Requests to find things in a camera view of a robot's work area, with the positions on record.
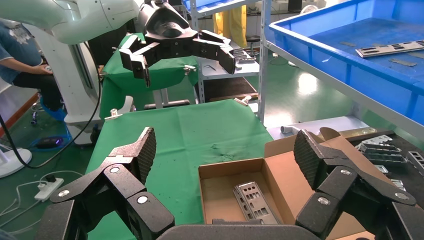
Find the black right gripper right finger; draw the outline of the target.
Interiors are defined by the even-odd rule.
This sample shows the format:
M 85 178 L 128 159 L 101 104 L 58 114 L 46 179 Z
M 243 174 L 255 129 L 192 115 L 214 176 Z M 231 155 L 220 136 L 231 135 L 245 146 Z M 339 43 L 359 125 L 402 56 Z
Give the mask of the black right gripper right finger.
M 424 211 L 397 186 L 362 171 L 341 150 L 317 143 L 305 130 L 294 141 L 294 159 L 313 194 L 295 223 L 325 239 L 342 213 L 377 240 L 421 240 Z

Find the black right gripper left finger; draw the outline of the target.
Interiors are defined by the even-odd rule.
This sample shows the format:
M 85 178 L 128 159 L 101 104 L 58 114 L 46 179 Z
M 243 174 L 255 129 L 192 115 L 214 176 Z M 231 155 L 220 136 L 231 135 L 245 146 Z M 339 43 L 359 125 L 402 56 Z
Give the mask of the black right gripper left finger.
M 155 240 L 174 227 L 174 216 L 145 185 L 156 148 L 155 131 L 146 127 L 135 142 L 115 147 L 98 168 L 57 189 L 35 238 L 86 240 L 112 212 L 138 240 Z

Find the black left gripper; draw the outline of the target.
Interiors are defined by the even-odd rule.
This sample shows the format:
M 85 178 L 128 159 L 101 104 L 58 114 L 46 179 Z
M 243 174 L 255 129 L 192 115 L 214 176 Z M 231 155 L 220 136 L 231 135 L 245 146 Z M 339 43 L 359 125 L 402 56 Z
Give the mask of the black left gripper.
M 137 35 L 129 35 L 119 49 L 122 66 L 133 72 L 136 79 L 151 86 L 149 66 L 162 59 L 197 56 L 218 61 L 228 73 L 234 74 L 236 59 L 231 40 L 208 30 L 193 30 L 169 3 L 162 0 L 146 0 L 139 13 L 143 24 L 144 40 Z

